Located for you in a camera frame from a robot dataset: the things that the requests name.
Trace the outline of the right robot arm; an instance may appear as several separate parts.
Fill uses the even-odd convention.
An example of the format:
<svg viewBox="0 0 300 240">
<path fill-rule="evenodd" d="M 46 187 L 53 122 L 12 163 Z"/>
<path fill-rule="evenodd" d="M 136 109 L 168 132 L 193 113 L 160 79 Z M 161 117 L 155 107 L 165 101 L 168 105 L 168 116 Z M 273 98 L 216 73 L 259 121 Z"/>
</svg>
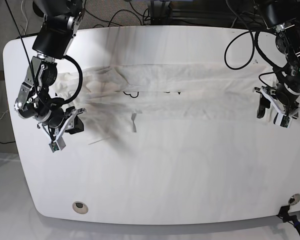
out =
<svg viewBox="0 0 300 240">
<path fill-rule="evenodd" d="M 37 55 L 28 58 L 28 69 L 21 84 L 15 110 L 24 118 L 35 118 L 43 127 L 52 146 L 66 132 L 76 134 L 84 130 L 78 118 L 80 111 L 74 107 L 63 110 L 73 102 L 83 86 L 83 71 L 66 53 L 76 36 L 85 10 L 81 0 L 36 0 L 35 5 L 43 13 L 43 24 L 32 49 Z M 51 97 L 49 88 L 57 79 L 56 60 L 71 62 L 78 71 L 78 85 L 67 99 Z"/>
</svg>

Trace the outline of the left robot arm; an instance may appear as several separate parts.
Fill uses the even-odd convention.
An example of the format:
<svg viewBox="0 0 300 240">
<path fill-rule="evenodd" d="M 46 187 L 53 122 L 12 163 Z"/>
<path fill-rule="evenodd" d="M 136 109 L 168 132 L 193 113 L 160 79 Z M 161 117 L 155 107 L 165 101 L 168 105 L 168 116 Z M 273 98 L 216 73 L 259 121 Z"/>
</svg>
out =
<svg viewBox="0 0 300 240">
<path fill-rule="evenodd" d="M 263 118 L 265 110 L 274 107 L 277 114 L 274 124 L 289 128 L 299 117 L 300 103 L 300 0 L 256 0 L 254 7 L 268 30 L 273 30 L 275 45 L 285 56 L 283 67 L 272 62 L 259 47 L 259 32 L 254 36 L 259 55 L 272 66 L 277 78 L 276 86 L 263 86 L 260 94 L 257 118 Z"/>
</svg>

